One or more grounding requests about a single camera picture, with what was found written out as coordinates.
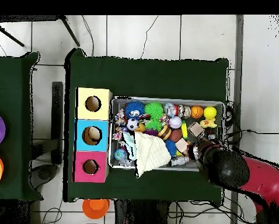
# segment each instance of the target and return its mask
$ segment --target orange ball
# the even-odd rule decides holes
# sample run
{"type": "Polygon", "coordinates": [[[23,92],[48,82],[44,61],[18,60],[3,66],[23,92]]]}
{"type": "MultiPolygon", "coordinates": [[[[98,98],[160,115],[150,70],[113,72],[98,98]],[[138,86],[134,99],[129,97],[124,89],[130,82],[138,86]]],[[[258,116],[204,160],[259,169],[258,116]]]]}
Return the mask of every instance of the orange ball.
{"type": "Polygon", "coordinates": [[[200,106],[193,106],[191,108],[191,116],[193,118],[200,118],[202,117],[202,114],[203,114],[203,108],[201,108],[200,106]]]}

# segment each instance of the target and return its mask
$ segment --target dark green table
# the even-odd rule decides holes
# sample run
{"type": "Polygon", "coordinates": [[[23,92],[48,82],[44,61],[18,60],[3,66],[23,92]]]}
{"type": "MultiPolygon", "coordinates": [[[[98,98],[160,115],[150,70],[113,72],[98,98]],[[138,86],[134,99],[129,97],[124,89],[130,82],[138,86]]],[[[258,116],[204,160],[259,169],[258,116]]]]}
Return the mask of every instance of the dark green table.
{"type": "Polygon", "coordinates": [[[0,57],[0,116],[6,125],[5,139],[0,144],[0,158],[4,163],[0,199],[42,199],[29,184],[32,162],[30,75],[38,57],[37,52],[20,58],[0,57]]]}
{"type": "Polygon", "coordinates": [[[200,173],[153,170],[139,179],[133,170],[110,168],[105,183],[72,182],[75,88],[110,89],[114,96],[190,100],[226,100],[227,59],[160,61],[84,57],[73,49],[66,57],[64,200],[118,198],[149,200],[210,200],[221,203],[221,189],[200,173]]]}

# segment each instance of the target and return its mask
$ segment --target blue box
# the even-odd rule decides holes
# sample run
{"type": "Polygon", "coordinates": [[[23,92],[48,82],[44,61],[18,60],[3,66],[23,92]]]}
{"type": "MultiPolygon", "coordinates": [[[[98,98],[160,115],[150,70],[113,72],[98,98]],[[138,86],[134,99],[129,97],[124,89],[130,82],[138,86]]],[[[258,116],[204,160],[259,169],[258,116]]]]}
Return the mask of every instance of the blue box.
{"type": "Polygon", "coordinates": [[[109,134],[108,121],[99,120],[77,120],[76,151],[107,151],[107,140],[109,134]],[[102,138],[97,145],[88,145],[82,139],[82,133],[86,127],[97,127],[101,130],[102,138]]]}

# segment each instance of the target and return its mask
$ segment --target white towel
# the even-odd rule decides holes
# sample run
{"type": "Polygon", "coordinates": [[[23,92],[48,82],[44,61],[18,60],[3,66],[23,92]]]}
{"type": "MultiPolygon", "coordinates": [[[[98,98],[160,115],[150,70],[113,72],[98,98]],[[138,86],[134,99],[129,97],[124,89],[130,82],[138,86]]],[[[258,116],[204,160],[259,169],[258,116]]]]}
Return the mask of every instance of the white towel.
{"type": "Polygon", "coordinates": [[[145,171],[151,171],[169,163],[170,153],[161,138],[141,132],[135,132],[134,134],[137,147],[138,177],[141,177],[145,171]]]}

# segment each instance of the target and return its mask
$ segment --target round hole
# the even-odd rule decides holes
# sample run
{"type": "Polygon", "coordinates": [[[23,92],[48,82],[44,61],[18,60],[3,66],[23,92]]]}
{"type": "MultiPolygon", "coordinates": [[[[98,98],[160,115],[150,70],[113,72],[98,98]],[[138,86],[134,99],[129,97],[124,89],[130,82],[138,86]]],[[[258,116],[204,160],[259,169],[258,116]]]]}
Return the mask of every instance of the round hole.
{"type": "Polygon", "coordinates": [[[98,164],[94,160],[87,160],[83,165],[82,169],[85,171],[85,173],[88,174],[95,174],[98,171],[98,164]]]}
{"type": "Polygon", "coordinates": [[[86,127],[82,133],[82,140],[88,145],[97,145],[102,139],[102,131],[96,127],[86,127]]]}
{"type": "Polygon", "coordinates": [[[101,100],[97,96],[90,96],[86,99],[85,106],[89,111],[98,111],[101,108],[101,100]]]}

